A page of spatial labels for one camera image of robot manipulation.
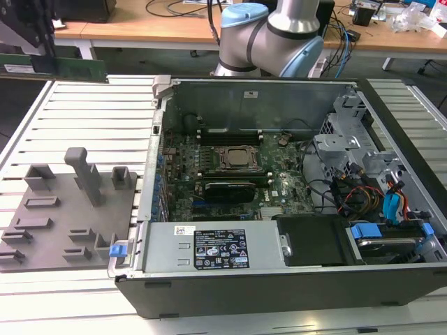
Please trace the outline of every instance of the side panel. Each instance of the side panel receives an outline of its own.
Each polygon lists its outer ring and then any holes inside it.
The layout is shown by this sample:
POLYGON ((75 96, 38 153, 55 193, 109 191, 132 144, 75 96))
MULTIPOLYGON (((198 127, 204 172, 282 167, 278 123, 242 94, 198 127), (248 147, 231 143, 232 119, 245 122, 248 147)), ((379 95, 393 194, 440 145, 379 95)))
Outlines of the side panel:
POLYGON ((399 306, 447 286, 447 267, 394 271, 127 279, 115 284, 138 315, 154 319, 399 306))

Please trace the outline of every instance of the cpu socket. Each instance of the cpu socket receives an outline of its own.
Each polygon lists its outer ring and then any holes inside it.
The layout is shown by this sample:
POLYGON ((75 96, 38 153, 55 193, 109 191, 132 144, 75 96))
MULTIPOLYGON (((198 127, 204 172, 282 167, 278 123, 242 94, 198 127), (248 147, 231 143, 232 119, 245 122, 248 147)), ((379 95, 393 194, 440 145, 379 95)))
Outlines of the cpu socket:
POLYGON ((216 152, 220 158, 220 171, 259 170, 256 160, 257 149, 253 147, 224 147, 217 148, 216 152))

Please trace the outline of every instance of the blue latch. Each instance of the blue latch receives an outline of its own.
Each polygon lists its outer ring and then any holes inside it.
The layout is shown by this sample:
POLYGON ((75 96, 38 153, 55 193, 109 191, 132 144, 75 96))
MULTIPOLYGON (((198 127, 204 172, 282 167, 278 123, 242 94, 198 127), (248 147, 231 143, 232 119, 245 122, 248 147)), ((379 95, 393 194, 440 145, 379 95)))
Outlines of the blue latch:
POLYGON ((127 256, 127 246, 123 246, 123 245, 119 245, 119 244, 110 246, 109 256, 110 257, 126 257, 127 256))
POLYGON ((352 235, 354 239, 369 239, 382 237, 379 226, 377 223, 357 223, 351 227, 352 235))
POLYGON ((422 230, 424 231, 425 235, 427 235, 427 236, 434 234, 433 227, 428 222, 422 224, 422 230))

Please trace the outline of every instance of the wooden desk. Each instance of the wooden desk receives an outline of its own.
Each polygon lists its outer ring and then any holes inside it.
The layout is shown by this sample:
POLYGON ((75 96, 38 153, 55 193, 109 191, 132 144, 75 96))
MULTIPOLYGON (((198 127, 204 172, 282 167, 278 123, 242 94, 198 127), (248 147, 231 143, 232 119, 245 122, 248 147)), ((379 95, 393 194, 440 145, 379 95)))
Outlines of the wooden desk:
POLYGON ((86 22, 65 22, 66 28, 55 31, 56 38, 79 38, 81 32, 87 25, 86 22))
MULTIPOLYGON (((75 33, 58 31, 56 44, 73 45, 80 48, 83 58, 94 59, 94 47, 135 47, 178 50, 218 50, 211 36, 206 10, 197 17, 157 17, 146 12, 148 0, 117 0, 117 7, 107 24, 84 24, 81 39, 75 33)), ((150 10, 168 14, 165 5, 173 0, 158 0, 150 10)), ((335 0, 335 11, 350 0, 335 0)), ((178 4, 174 9, 186 12, 198 8, 196 5, 178 4)), ((220 12, 213 9, 214 24, 219 30, 220 12)), ((369 27, 352 25, 352 17, 337 14, 347 29, 362 34, 356 44, 354 54, 365 57, 393 57, 412 59, 447 59, 447 40, 439 38, 431 31, 419 33, 408 31, 393 33, 386 22, 371 23, 369 27)), ((325 51, 338 48, 339 37, 333 28, 325 37, 325 51)))
MULTIPOLYGON (((430 52, 447 54, 447 39, 438 37, 432 31, 423 29, 421 32, 403 31, 393 33, 387 22, 371 21, 368 27, 352 24, 352 17, 348 16, 350 0, 335 0, 335 12, 346 29, 352 29, 361 33, 360 40, 356 43, 356 51, 380 51, 380 52, 430 52)), ((325 47, 336 49, 339 45, 339 35, 335 28, 330 28, 325 37, 325 47)))
MULTIPOLYGON (((145 10, 148 0, 117 0, 117 7, 107 24, 89 23, 82 30, 82 38, 90 40, 144 40, 176 43, 215 44, 207 19, 202 10, 197 17, 157 17, 145 10)), ((149 9, 154 13, 170 15, 167 3, 173 0, 156 1, 149 9)), ((200 8, 199 5, 174 5, 176 11, 185 13, 200 8)), ((221 15, 218 6, 213 8, 214 25, 220 27, 221 15)))

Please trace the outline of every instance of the desk surface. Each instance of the desk surface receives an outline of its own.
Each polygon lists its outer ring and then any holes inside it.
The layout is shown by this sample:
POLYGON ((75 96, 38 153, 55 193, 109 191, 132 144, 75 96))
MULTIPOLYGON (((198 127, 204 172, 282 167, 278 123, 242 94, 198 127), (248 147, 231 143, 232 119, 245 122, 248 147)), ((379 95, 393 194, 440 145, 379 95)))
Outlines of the desk surface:
MULTIPOLYGON (((347 29, 362 34, 356 44, 357 50, 389 52, 434 52, 447 53, 447 39, 438 37, 431 31, 423 30, 393 33, 386 22, 371 23, 368 27, 352 25, 352 17, 347 8, 342 9, 350 0, 335 0, 335 12, 347 29)), ((150 7, 151 11, 168 14, 165 5, 172 0, 159 0, 150 7)), ((161 41, 178 43, 215 43, 206 19, 196 17, 156 17, 145 10, 147 0, 117 0, 117 7, 107 24, 69 22, 68 29, 57 32, 58 38, 76 38, 92 40, 134 40, 161 41)), ((185 12, 197 8, 197 5, 178 4, 174 9, 185 12)), ((214 7, 214 24, 220 26, 220 13, 214 7)), ((325 47, 337 48, 339 37, 330 28, 325 37, 325 47)))
MULTIPOLYGON (((82 31, 82 38, 101 40, 147 40, 184 43, 215 43, 210 32, 207 11, 197 17, 157 17, 146 12, 148 0, 117 0, 117 7, 107 24, 89 23, 82 31)), ((154 13, 169 15, 165 6, 173 0, 158 0, 149 9, 154 13)), ((174 5, 173 9, 187 12, 198 5, 174 5)), ((220 27, 221 16, 217 6, 213 9, 214 25, 220 27)))
POLYGON ((86 22, 64 22, 65 29, 55 31, 56 38, 81 38, 82 30, 87 26, 86 22))
MULTIPOLYGON (((357 50, 395 51, 395 52, 438 52, 447 53, 447 39, 438 37, 432 31, 405 31, 393 33, 387 22, 371 21, 368 27, 355 26, 352 17, 348 16, 348 8, 343 8, 350 0, 335 0, 335 12, 346 29, 352 29, 362 36, 356 44, 357 50)), ((325 37, 325 47, 337 48, 339 36, 334 28, 330 28, 325 37)))

